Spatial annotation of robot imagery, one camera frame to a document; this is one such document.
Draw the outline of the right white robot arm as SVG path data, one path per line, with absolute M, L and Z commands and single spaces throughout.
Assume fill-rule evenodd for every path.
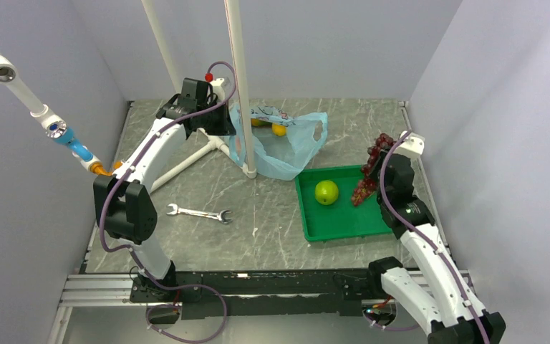
M 394 257 L 370 263 L 367 291 L 400 303 L 429 343 L 499 343 L 506 323 L 477 298 L 445 248 L 435 219 L 414 193 L 414 170 L 406 156 L 380 152 L 370 176 L 384 223 L 409 251 L 427 286 L 421 287 Z

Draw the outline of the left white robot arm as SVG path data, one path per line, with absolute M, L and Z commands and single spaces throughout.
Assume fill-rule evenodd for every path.
M 109 253 L 125 250 L 134 259 L 141 281 L 150 280 L 149 292 L 160 301 L 177 291 L 173 261 L 154 234 L 158 214 L 150 197 L 158 174 L 191 133 L 234 135 L 228 101 L 236 85 L 227 77 L 186 78 L 182 90 L 155 114 L 147 136 L 112 175 L 98 175 L 93 183 L 98 233 Z

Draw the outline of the green fake apple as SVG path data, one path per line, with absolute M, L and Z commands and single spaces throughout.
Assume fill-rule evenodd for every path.
M 339 198 L 339 188 L 331 180 L 320 181 L 314 190 L 314 197 L 321 205 L 329 206 Z

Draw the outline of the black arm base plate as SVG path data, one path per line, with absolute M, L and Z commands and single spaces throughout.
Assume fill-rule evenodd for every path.
M 399 309 L 370 287 L 367 269 L 204 271 L 176 274 L 177 291 L 131 274 L 130 303 L 164 305 L 150 314 L 157 323 L 207 317 L 335 314 L 391 324 Z

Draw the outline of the light blue plastic bag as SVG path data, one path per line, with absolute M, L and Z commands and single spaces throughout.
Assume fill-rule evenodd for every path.
M 257 105 L 249 108 L 250 119 L 285 127 L 278 136 L 271 128 L 252 128 L 256 172 L 283 181 L 294 179 L 318 153 L 327 140 L 328 116 L 310 113 L 292 117 L 277 107 Z

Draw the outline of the dark fake grapes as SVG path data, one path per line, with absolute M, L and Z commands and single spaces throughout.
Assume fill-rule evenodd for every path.
M 386 133 L 381 133 L 375 143 L 367 149 L 369 158 L 366 164 L 361 167 L 361 172 L 368 177 L 381 159 L 381 152 L 388 151 L 395 143 L 395 140 Z

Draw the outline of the fake mango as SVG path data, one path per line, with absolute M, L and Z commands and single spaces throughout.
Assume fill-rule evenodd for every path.
M 258 118 L 252 118 L 251 119 L 251 126 L 252 127 L 263 127 L 269 125 L 269 122 L 266 122 L 264 120 L 260 120 Z

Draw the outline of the yellow fake lemon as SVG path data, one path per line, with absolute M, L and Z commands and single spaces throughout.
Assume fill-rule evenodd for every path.
M 287 134 L 287 127 L 285 125 L 280 125 L 273 123 L 271 125 L 272 133 L 278 137 L 283 137 Z

